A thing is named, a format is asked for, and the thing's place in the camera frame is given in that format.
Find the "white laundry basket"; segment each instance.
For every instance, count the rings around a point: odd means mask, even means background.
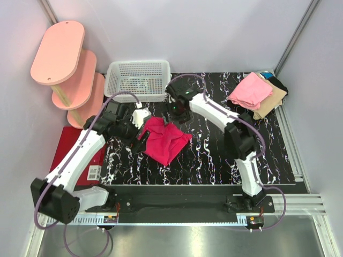
[[[165,99],[170,77],[167,61],[113,62],[106,73],[105,96],[129,91],[141,102],[161,102]],[[115,101],[128,103],[135,99],[131,95],[119,95]]]

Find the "folded pink cloth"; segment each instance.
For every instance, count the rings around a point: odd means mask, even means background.
[[[237,85],[228,99],[246,109],[258,110],[260,103],[271,95],[273,88],[251,72]]]
[[[163,118],[159,117],[151,117],[141,135],[146,130],[150,131],[150,135],[144,153],[164,166],[169,165],[192,138],[191,134],[183,133],[174,124],[165,126]]]

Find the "shiny floor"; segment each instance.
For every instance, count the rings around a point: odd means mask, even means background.
[[[276,221],[267,217],[266,225]],[[64,257],[70,254],[63,247],[64,226],[58,225],[44,234],[39,257]],[[91,231],[88,226],[69,226],[68,242],[81,235],[70,245],[78,256],[95,256],[104,247],[106,236]],[[307,216],[286,216],[274,229],[264,232],[235,232],[223,227],[176,226],[117,226],[110,231],[113,249],[103,256],[111,257],[236,257],[324,256],[313,219]]]

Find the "black marble tabletop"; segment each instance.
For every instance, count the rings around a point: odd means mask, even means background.
[[[199,73],[207,83],[207,91],[214,101],[225,108],[242,113],[248,110],[227,101],[227,97],[243,79],[243,73]],[[199,84],[199,80],[183,78],[176,83]],[[145,103],[153,116],[161,117],[161,103]],[[178,125],[192,139],[167,167],[144,153],[132,155],[129,147],[112,138],[101,172],[102,184],[146,185],[220,185],[240,184],[241,178],[234,160],[225,154],[222,132],[198,114]],[[263,183],[294,184],[295,179],[288,159],[285,143],[274,111],[255,127],[264,137],[266,153],[258,159],[258,170]]]

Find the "folded beige towel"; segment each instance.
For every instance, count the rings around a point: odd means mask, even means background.
[[[273,88],[273,95],[268,96],[260,104],[258,110],[253,111],[254,119],[263,119],[269,112],[271,112],[277,105],[282,105],[282,99],[286,96],[287,92],[274,86],[269,80],[261,78],[264,82],[268,83]]]

